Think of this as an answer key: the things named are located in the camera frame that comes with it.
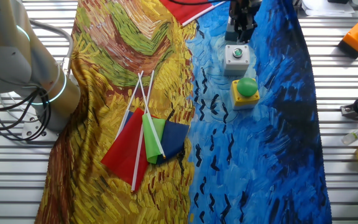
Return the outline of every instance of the green button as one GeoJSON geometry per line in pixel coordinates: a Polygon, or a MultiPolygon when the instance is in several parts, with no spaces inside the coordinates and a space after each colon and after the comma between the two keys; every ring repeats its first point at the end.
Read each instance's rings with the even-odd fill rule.
{"type": "Polygon", "coordinates": [[[233,56],[234,56],[235,58],[241,58],[241,56],[242,56],[242,50],[241,50],[241,49],[235,49],[235,50],[233,51],[233,56]]]}
{"type": "Polygon", "coordinates": [[[244,97],[250,97],[258,91],[258,84],[251,78],[241,78],[237,83],[237,91],[244,97]]]}

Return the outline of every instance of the white flag stick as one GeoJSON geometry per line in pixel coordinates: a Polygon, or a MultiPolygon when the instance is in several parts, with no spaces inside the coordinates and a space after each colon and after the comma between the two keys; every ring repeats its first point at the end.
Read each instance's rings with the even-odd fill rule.
{"type": "Polygon", "coordinates": [[[223,4],[223,3],[225,3],[225,2],[226,2],[226,1],[220,2],[220,3],[218,3],[218,4],[214,5],[214,6],[210,6],[210,7],[206,8],[206,9],[202,10],[201,12],[197,13],[197,14],[196,14],[195,16],[193,16],[192,18],[186,20],[186,21],[182,24],[182,26],[185,26],[185,25],[191,23],[193,20],[199,18],[200,16],[206,14],[207,12],[211,11],[212,9],[214,9],[214,8],[216,8],[216,7],[218,7],[218,6],[220,6],[221,4],[223,4]]]}
{"type": "MultiPolygon", "coordinates": [[[[150,81],[149,90],[147,92],[147,98],[145,99],[145,104],[149,103],[150,92],[151,92],[152,84],[153,84],[153,77],[154,77],[154,70],[153,70],[153,73],[152,73],[152,79],[150,81]]],[[[140,159],[140,150],[142,149],[142,141],[143,141],[143,125],[142,125],[142,127],[140,129],[139,142],[137,143],[135,170],[134,170],[134,176],[132,177],[132,186],[131,186],[131,192],[132,193],[135,191],[135,186],[136,186],[137,170],[139,168],[139,159],[140,159]]]]}
{"type": "MultiPolygon", "coordinates": [[[[143,84],[142,82],[140,82],[140,89],[142,90],[142,94],[143,94],[143,97],[146,98],[146,96],[144,95],[144,90],[143,90],[143,84]]],[[[153,120],[152,120],[152,117],[150,115],[150,111],[149,111],[149,106],[145,105],[145,111],[147,110],[147,113],[146,113],[146,117],[150,123],[150,126],[152,128],[152,132],[153,132],[153,136],[154,136],[154,139],[155,141],[157,142],[157,146],[158,146],[158,149],[160,151],[160,153],[162,154],[162,156],[164,157],[164,159],[166,158],[165,157],[165,153],[164,151],[162,150],[162,146],[161,146],[161,142],[160,142],[160,139],[158,138],[158,135],[157,135],[157,132],[155,130],[155,127],[154,127],[154,124],[153,124],[153,120]]]]}
{"type": "Polygon", "coordinates": [[[119,134],[121,133],[121,131],[124,129],[124,125],[125,125],[125,122],[127,121],[128,114],[129,114],[129,108],[131,107],[132,101],[133,101],[134,98],[135,98],[135,93],[136,93],[136,91],[137,91],[137,87],[139,86],[139,82],[140,82],[140,80],[138,80],[137,83],[136,83],[134,92],[132,93],[132,96],[131,96],[131,100],[129,101],[128,107],[127,107],[127,109],[125,110],[124,117],[123,117],[123,119],[122,119],[122,121],[121,121],[121,124],[119,125],[118,132],[117,132],[117,135],[116,135],[115,140],[118,138],[118,135],[119,135],[119,134]]]}

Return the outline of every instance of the small flag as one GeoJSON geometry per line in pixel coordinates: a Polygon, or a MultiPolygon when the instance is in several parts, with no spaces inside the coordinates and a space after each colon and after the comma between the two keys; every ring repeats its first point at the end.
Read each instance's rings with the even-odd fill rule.
{"type": "Polygon", "coordinates": [[[146,155],[147,161],[151,164],[155,164],[157,162],[158,155],[161,155],[162,147],[161,147],[161,138],[163,126],[165,125],[164,119],[154,119],[152,120],[149,113],[143,115],[143,129],[144,129],[144,141],[146,145],[146,155]]]}
{"type": "Polygon", "coordinates": [[[161,146],[164,149],[167,158],[164,159],[162,155],[159,155],[157,164],[167,162],[169,159],[175,157],[180,151],[184,150],[188,130],[188,125],[178,124],[171,121],[165,122],[161,146]]]}
{"type": "MultiPolygon", "coordinates": [[[[180,0],[180,1],[188,2],[188,3],[192,2],[190,0],[180,0]]],[[[178,22],[183,26],[189,24],[191,21],[197,19],[200,15],[214,8],[212,4],[189,6],[189,5],[177,4],[169,0],[160,0],[160,2],[172,13],[173,16],[175,16],[178,22]]]]}
{"type": "MultiPolygon", "coordinates": [[[[137,108],[131,116],[128,116],[130,119],[101,161],[102,164],[106,165],[114,174],[128,184],[132,184],[132,178],[134,176],[137,145],[142,127],[143,113],[141,109],[137,108]]],[[[143,140],[135,190],[139,188],[148,165],[145,142],[143,140]]]]}

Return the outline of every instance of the yellow fabric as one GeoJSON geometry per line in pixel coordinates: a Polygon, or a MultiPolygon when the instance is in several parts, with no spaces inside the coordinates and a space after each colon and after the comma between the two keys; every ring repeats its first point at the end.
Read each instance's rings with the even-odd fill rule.
{"type": "MultiPolygon", "coordinates": [[[[158,0],[79,1],[72,69],[81,100],[50,154],[36,223],[186,223],[194,165],[185,158],[149,165],[136,194],[100,161],[116,137],[137,81],[155,81],[150,112],[190,124],[194,107],[191,54],[185,41],[195,23],[182,28],[158,0]],[[180,163],[184,173],[181,174],[180,163]]],[[[132,111],[143,108],[136,94],[132,111]]]]}

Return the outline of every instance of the black cable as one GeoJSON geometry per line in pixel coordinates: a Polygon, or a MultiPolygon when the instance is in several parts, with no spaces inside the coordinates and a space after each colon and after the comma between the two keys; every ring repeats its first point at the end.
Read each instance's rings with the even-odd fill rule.
{"type": "MultiPolygon", "coordinates": [[[[42,133],[44,133],[45,129],[47,128],[47,125],[50,121],[50,117],[51,117],[51,107],[50,107],[50,103],[48,103],[49,99],[47,96],[43,96],[43,92],[40,92],[39,95],[41,96],[41,100],[42,100],[42,104],[44,106],[44,113],[41,115],[40,118],[43,118],[42,122],[41,122],[41,127],[31,136],[27,137],[27,138],[21,138],[19,136],[17,136],[16,134],[14,134],[11,130],[6,129],[5,131],[7,131],[9,134],[11,134],[12,136],[14,136],[15,138],[11,138],[9,137],[6,133],[3,133],[2,131],[0,131],[0,135],[3,136],[4,138],[11,140],[11,141],[32,141],[36,138],[38,138],[39,136],[42,135],[42,133]]],[[[5,124],[1,121],[0,118],[0,124],[5,127],[5,124]]]]}
{"type": "Polygon", "coordinates": [[[14,128],[15,126],[17,126],[20,122],[22,122],[22,120],[24,119],[25,115],[27,114],[28,110],[30,109],[30,106],[31,106],[31,103],[36,99],[37,95],[38,95],[38,92],[40,91],[41,89],[37,90],[37,91],[34,91],[33,93],[30,94],[30,96],[32,96],[31,100],[29,101],[29,104],[26,106],[22,116],[13,124],[9,125],[9,126],[6,126],[5,128],[0,128],[0,131],[5,131],[6,129],[9,129],[9,128],[14,128]]]}
{"type": "Polygon", "coordinates": [[[202,2],[181,2],[181,1],[176,1],[176,0],[168,0],[168,1],[176,3],[176,4],[181,4],[181,5],[184,5],[184,6],[199,6],[199,5],[203,5],[203,4],[223,2],[223,1],[226,1],[226,0],[212,0],[212,1],[202,1],[202,2]]]}
{"type": "Polygon", "coordinates": [[[16,107],[22,105],[22,104],[25,103],[26,101],[30,100],[30,98],[33,97],[33,94],[34,94],[34,92],[31,93],[31,94],[30,94],[27,98],[25,98],[24,100],[22,100],[22,101],[16,103],[15,105],[7,106],[7,107],[4,107],[4,108],[0,108],[0,111],[11,110],[11,109],[14,109],[14,108],[16,108],[16,107]]]}

